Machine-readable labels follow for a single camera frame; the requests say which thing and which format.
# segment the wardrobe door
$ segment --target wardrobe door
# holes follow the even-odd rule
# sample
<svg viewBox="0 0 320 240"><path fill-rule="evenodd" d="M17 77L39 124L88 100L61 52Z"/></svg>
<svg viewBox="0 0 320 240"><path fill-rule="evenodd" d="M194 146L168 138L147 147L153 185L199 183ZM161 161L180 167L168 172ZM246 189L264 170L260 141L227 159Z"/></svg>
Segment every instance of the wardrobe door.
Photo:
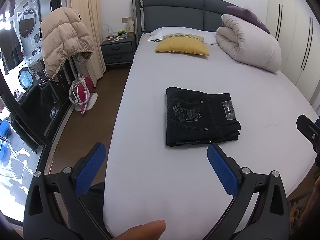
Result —
<svg viewBox="0 0 320 240"><path fill-rule="evenodd" d="M297 17L292 46L283 73L297 84L303 65L306 61L308 46L310 44L310 8L305 0L296 0Z"/></svg>
<svg viewBox="0 0 320 240"><path fill-rule="evenodd" d="M281 48L282 64L280 71L283 71L290 54L296 25L296 0L282 0L280 9L280 23L276 39Z"/></svg>
<svg viewBox="0 0 320 240"><path fill-rule="evenodd" d="M268 0L268 13L266 27L272 36L276 36L280 23L281 0Z"/></svg>
<svg viewBox="0 0 320 240"><path fill-rule="evenodd" d="M311 18L311 25L312 23L310 49L307 52L306 63L296 84L307 100L311 99L320 79L320 25L314 16Z"/></svg>

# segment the purple cushion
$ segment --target purple cushion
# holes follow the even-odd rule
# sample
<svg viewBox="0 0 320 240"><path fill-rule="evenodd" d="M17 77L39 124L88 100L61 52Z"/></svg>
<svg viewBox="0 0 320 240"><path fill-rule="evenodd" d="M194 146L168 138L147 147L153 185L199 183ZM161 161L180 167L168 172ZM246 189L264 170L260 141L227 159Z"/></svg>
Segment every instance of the purple cushion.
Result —
<svg viewBox="0 0 320 240"><path fill-rule="evenodd" d="M259 18L250 10L244 9L238 6L225 6L226 14L230 14L239 17L253 25L256 25L260 29L264 30L266 33L270 34L268 28L259 20Z"/></svg>

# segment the washing machine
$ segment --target washing machine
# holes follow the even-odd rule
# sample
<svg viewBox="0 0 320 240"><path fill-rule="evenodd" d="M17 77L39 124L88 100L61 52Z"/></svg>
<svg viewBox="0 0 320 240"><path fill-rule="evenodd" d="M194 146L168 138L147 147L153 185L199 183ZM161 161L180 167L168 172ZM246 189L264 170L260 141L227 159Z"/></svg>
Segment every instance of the washing machine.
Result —
<svg viewBox="0 0 320 240"><path fill-rule="evenodd" d="M17 7L16 15L16 32L20 35L25 60L30 64L42 57L40 0L24 0Z"/></svg>

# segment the metal rivet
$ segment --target metal rivet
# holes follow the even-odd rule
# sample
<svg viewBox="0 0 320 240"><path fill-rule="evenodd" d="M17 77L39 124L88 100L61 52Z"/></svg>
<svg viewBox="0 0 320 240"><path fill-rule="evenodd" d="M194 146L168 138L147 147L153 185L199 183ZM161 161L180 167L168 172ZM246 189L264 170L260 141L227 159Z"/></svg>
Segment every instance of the metal rivet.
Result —
<svg viewBox="0 0 320 240"><path fill-rule="evenodd" d="M72 169L70 167L66 167L63 169L63 173L65 174L69 174L72 171Z"/></svg>
<svg viewBox="0 0 320 240"><path fill-rule="evenodd" d="M40 177L40 176L41 176L41 171L36 171L35 174L34 174L34 176L35 176L36 178Z"/></svg>
<svg viewBox="0 0 320 240"><path fill-rule="evenodd" d="M243 172L244 174L249 174L249 173L250 173L250 169L247 168L247 167L244 167L244 168L242 168L242 172Z"/></svg>
<svg viewBox="0 0 320 240"><path fill-rule="evenodd" d="M272 175L275 176L275 177L279 177L279 172L273 171L273 172L272 172Z"/></svg>

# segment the mattress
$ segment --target mattress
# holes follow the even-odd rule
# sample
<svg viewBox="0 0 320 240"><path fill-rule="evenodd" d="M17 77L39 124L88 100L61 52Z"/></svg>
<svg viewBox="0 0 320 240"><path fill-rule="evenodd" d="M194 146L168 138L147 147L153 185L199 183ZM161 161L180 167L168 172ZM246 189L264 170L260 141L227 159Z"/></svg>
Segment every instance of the mattress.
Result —
<svg viewBox="0 0 320 240"><path fill-rule="evenodd" d="M207 145L165 145L167 87L230 93L240 136L220 147L240 167L279 171L288 196L316 157L296 120L304 114L315 121L317 115L293 83L280 71L236 62L217 45L206 45L208 57L155 53L157 43L148 37L136 51L109 150L103 213L110 233L163 219L161 239L202 239L232 200L207 159ZM256 199L254 194L238 230Z"/></svg>

